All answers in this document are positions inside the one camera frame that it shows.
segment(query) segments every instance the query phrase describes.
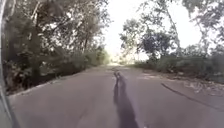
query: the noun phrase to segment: paved road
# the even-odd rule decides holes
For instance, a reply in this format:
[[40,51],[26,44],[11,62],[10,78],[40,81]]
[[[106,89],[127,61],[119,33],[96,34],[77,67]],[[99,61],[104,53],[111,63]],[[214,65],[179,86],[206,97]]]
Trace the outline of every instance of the paved road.
[[[94,68],[10,97],[22,128],[223,128],[224,98],[181,81],[119,68]],[[188,98],[163,87],[164,83]]]

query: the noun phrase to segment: crack in road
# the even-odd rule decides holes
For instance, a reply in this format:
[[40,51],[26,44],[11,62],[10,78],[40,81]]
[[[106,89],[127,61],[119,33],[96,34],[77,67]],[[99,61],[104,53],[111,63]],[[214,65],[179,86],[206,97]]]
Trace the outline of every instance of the crack in road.
[[165,85],[164,83],[161,83],[161,85],[162,85],[164,88],[166,88],[166,89],[168,89],[168,90],[174,92],[175,94],[177,94],[177,95],[179,95],[179,96],[183,96],[183,97],[185,97],[185,98],[187,98],[187,99],[189,99],[189,100],[191,100],[191,101],[193,101],[193,102],[196,102],[196,103],[201,104],[201,105],[204,105],[204,106],[206,106],[206,107],[215,109],[216,111],[224,112],[224,110],[221,109],[221,108],[218,108],[218,107],[212,106],[212,105],[210,105],[210,104],[201,102],[201,101],[196,100],[196,99],[194,99],[194,98],[191,98],[191,97],[189,97],[189,96],[187,96],[187,95],[185,95],[185,94],[183,94],[183,93],[181,93],[181,92],[179,92],[179,91],[173,90],[172,88],[168,87],[168,86]]

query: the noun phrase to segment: sky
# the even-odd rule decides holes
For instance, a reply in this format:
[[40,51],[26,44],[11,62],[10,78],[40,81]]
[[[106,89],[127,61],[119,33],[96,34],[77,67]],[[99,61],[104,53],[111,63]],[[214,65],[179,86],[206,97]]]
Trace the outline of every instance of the sky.
[[[144,0],[110,0],[108,12],[113,21],[105,33],[106,50],[111,56],[120,52],[123,24],[127,19],[139,18],[136,12]],[[200,40],[199,29],[190,22],[187,10],[181,5],[172,5],[169,8],[171,16],[176,23],[179,39],[182,47],[198,43]]]

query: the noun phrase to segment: forest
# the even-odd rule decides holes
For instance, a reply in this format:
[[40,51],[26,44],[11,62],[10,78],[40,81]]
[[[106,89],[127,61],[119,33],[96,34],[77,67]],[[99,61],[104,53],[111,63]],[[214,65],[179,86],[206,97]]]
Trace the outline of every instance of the forest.
[[[181,47],[172,4],[188,10],[201,33],[198,43]],[[224,83],[224,1],[146,0],[138,11],[140,18],[128,19],[120,34],[123,57],[144,52],[147,61],[136,60],[134,66]]]
[[9,0],[2,21],[8,94],[108,62],[107,0]]

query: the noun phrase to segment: road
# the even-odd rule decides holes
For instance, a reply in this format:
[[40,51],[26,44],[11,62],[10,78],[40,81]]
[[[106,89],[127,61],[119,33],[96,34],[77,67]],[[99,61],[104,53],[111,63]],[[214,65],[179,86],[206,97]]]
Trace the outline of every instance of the road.
[[223,97],[196,94],[182,81],[137,69],[119,67],[116,79],[110,69],[93,68],[11,96],[21,128],[224,127]]

